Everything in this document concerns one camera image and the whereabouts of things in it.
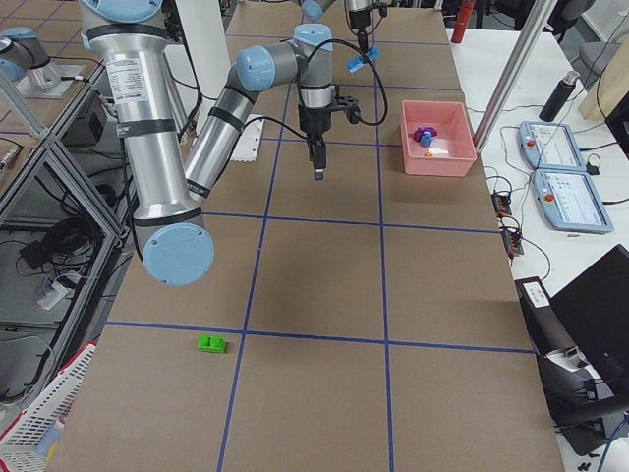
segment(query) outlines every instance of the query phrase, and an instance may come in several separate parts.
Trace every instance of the pink tray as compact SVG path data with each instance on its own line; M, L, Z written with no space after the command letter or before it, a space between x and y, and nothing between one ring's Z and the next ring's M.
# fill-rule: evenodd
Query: pink tray
M420 126L437 130L430 147L422 147L413 139ZM407 174L464 177L476 160L463 103L404 100L400 130Z

